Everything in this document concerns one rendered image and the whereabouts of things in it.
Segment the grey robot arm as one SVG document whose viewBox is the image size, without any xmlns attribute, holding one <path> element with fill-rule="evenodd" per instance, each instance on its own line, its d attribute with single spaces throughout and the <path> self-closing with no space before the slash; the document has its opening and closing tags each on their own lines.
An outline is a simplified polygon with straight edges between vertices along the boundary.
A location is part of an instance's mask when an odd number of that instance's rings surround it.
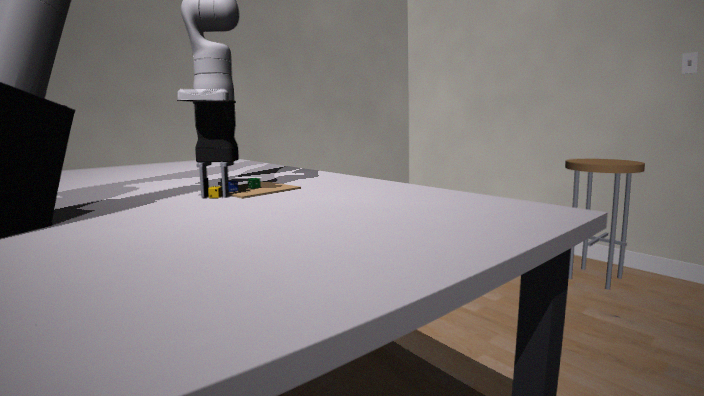
<svg viewBox="0 0 704 396">
<path fill-rule="evenodd" d="M 45 98 L 71 0 L 0 0 L 0 82 Z M 234 29 L 236 0 L 183 0 L 182 17 L 193 52 L 194 75 L 232 76 L 230 48 L 203 32 Z"/>
</svg>

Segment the tan flat mat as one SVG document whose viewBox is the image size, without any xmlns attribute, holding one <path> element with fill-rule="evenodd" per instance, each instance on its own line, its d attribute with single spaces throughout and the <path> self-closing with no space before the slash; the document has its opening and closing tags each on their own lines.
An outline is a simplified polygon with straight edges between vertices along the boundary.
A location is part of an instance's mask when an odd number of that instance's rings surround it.
<svg viewBox="0 0 704 396">
<path fill-rule="evenodd" d="M 255 188 L 255 189 L 248 188 L 248 183 L 247 184 L 240 184 L 240 185 L 238 185 L 238 191 L 229 192 L 229 196 L 238 197 L 238 198 L 243 199 L 243 198 L 261 196 L 261 195 L 296 190 L 296 189 L 301 189 L 301 187 L 262 181 L 261 187 Z"/>
</svg>

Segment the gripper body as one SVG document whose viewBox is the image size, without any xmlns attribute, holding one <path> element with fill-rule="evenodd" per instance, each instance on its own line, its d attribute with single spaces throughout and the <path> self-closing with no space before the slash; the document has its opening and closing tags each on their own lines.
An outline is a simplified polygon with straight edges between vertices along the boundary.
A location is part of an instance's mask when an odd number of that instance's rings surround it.
<svg viewBox="0 0 704 396">
<path fill-rule="evenodd" d="M 236 101 L 230 74 L 195 74 L 193 89 L 180 89 L 177 100 L 194 104 L 198 135 L 195 147 L 197 163 L 239 160 L 234 138 Z"/>
</svg>

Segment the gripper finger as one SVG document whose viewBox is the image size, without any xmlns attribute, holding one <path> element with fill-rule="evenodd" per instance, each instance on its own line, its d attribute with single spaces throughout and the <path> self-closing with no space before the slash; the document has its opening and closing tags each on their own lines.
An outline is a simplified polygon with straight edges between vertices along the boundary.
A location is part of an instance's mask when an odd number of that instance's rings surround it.
<svg viewBox="0 0 704 396">
<path fill-rule="evenodd" d="M 201 198 L 208 196 L 209 182 L 207 178 L 207 167 L 212 165 L 212 162 L 197 163 L 197 168 L 199 168 L 200 174 L 200 187 L 201 187 Z"/>
<path fill-rule="evenodd" d="M 221 162 L 221 193 L 222 197 L 229 196 L 229 179 L 228 179 L 228 166 L 234 164 L 233 162 Z"/>
</svg>

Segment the yellow die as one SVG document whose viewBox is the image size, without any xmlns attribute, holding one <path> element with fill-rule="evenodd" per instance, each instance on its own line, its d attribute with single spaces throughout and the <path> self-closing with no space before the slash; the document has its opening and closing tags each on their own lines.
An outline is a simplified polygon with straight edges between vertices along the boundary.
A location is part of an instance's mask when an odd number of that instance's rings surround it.
<svg viewBox="0 0 704 396">
<path fill-rule="evenodd" d="M 221 186 L 212 186 L 208 188 L 209 198 L 220 198 L 222 197 Z"/>
</svg>

